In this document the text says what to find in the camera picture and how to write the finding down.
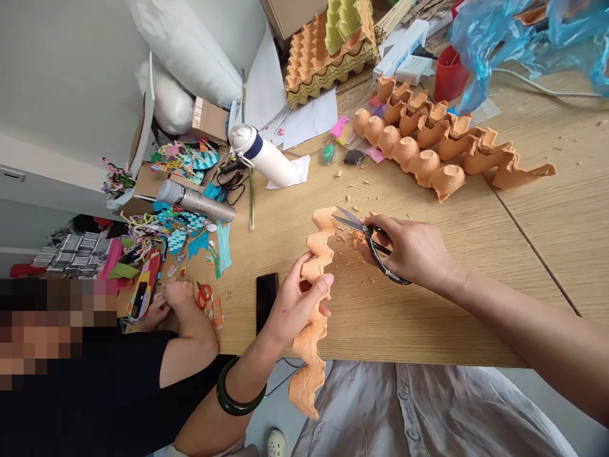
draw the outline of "thermos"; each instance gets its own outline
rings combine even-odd
[[[193,211],[210,218],[231,222],[235,218],[235,208],[212,200],[195,190],[184,187],[172,180],[166,180],[160,185],[157,200],[168,204],[178,205],[187,211]]]
[[[252,126],[235,125],[228,134],[228,141],[239,160],[279,187],[287,186],[294,179],[296,173],[294,166],[279,149],[262,138]]]

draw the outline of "shirt button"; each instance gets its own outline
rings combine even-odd
[[[416,432],[416,430],[413,430],[411,428],[406,430],[406,434],[409,436],[410,439],[414,441],[417,441],[419,439],[419,434]]]

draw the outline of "stacked egg cartons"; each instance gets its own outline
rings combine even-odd
[[[370,0],[331,0],[326,12],[294,34],[285,77],[289,105],[306,104],[322,88],[345,82],[351,71],[361,73],[373,62],[378,53],[373,25]]]

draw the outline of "person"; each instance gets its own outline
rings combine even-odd
[[[41,286],[15,281],[13,294],[3,297],[4,309],[13,309],[12,341],[0,345],[10,346],[0,354],[0,375],[13,380],[0,392],[3,450],[146,455],[172,443],[232,358],[217,357],[216,332],[195,302],[193,284],[168,282],[155,294],[142,332],[120,334],[115,310],[97,301],[99,295],[78,297],[78,306],[74,298],[71,305],[59,300],[63,308],[53,310],[49,293],[44,304],[24,309],[36,288],[65,285],[67,294],[53,294],[70,296],[69,281],[35,281]],[[157,330],[170,310],[178,334]],[[27,372],[32,361],[36,374]]]
[[[434,225],[373,216],[393,245],[384,259],[396,275],[472,313],[583,412],[609,425],[609,331],[456,262]],[[375,265],[367,246],[359,250]],[[329,290],[322,275],[303,293],[296,260],[262,332],[199,404],[169,455],[257,455],[244,433],[275,361]],[[320,311],[329,311],[320,306]],[[335,361],[293,456],[574,456],[548,418],[494,368]]]

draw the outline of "hand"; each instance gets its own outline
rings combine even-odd
[[[377,225],[389,235],[390,240],[377,234],[380,244],[393,246],[383,263],[397,276],[441,295],[464,283],[465,268],[450,256],[436,225],[383,215],[369,217],[363,223]],[[376,266],[367,244],[357,249],[366,262]]]
[[[324,274],[315,284],[300,281],[300,271],[303,264],[313,258],[311,251],[307,252],[292,266],[287,277],[279,287],[277,298],[261,332],[283,349],[300,333],[309,322],[315,304],[323,297],[334,282],[334,276]],[[330,311],[325,305],[319,305],[319,311],[329,317]]]
[[[154,294],[152,304],[148,307],[148,311],[146,311],[146,317],[141,325],[141,330],[144,332],[153,331],[167,317],[169,309],[164,293],[159,291]]]
[[[165,284],[165,297],[170,307],[183,305],[188,302],[195,302],[194,288],[192,282],[178,281],[172,277]]]

